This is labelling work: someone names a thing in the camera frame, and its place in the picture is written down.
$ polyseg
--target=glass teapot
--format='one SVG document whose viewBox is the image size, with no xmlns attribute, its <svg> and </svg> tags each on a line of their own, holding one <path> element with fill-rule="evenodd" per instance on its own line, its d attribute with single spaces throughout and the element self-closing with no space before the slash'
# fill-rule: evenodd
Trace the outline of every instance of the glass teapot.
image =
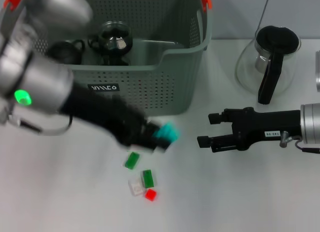
<svg viewBox="0 0 320 232">
<path fill-rule="evenodd" d="M 256 32 L 244 49 L 235 75 L 246 90 L 258 94 L 258 102 L 269 104 L 291 84 L 296 72 L 295 55 L 301 40 L 290 29 L 267 26 Z"/>
</svg>

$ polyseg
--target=red block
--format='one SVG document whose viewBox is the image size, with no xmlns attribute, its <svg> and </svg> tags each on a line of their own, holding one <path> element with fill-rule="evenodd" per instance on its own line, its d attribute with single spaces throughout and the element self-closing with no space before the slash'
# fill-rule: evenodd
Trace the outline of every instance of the red block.
<svg viewBox="0 0 320 232">
<path fill-rule="evenodd" d="M 156 195 L 157 192 L 155 192 L 153 189 L 148 189 L 148 191 L 145 193 L 145 197 L 151 201 L 154 201 Z"/>
</svg>

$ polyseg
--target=gray plastic basket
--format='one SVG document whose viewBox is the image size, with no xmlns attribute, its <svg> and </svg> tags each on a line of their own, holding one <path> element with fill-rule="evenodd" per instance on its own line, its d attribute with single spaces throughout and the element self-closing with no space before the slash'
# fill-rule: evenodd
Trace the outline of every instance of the gray plastic basket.
<svg viewBox="0 0 320 232">
<path fill-rule="evenodd" d="M 132 66 L 70 65 L 75 80 L 103 96 L 120 95 L 150 116 L 184 112 L 191 103 L 202 54 L 212 35 L 208 5 L 204 11 L 202 0 L 87 1 L 94 12 L 90 32 L 98 31 L 107 21 L 127 23 L 137 41 L 133 41 L 131 52 L 140 58 Z M 62 39 L 50 32 L 35 43 L 41 53 Z M 139 41 L 149 43 L 146 46 Z"/>
</svg>

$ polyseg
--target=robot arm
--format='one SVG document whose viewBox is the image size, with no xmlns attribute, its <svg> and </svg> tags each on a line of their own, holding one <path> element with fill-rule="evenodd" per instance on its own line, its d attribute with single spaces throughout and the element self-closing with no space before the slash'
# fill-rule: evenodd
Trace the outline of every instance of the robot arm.
<svg viewBox="0 0 320 232">
<path fill-rule="evenodd" d="M 72 71 L 33 51 L 38 26 L 75 32 L 90 22 L 86 0 L 6 0 L 0 13 L 0 122 L 17 101 L 48 114 L 72 115 L 110 131 L 125 146 L 167 149 L 161 128 L 118 98 L 107 99 L 74 82 Z"/>
<path fill-rule="evenodd" d="M 209 114 L 210 124 L 232 123 L 232 134 L 198 137 L 200 148 L 213 152 L 244 151 L 260 141 L 280 141 L 280 147 L 297 140 L 303 152 L 320 154 L 319 148 L 301 148 L 305 144 L 320 143 L 320 104 L 302 105 L 301 110 L 258 113 L 253 108 L 225 109 L 222 114 Z"/>
</svg>

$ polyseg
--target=basket label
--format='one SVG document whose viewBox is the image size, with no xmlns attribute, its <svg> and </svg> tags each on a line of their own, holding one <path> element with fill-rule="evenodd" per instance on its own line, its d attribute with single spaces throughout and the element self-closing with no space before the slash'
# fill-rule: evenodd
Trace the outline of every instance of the basket label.
<svg viewBox="0 0 320 232">
<path fill-rule="evenodd" d="M 90 91 L 94 92 L 118 92 L 120 87 L 118 83 L 108 83 L 108 84 L 88 84 Z"/>
</svg>

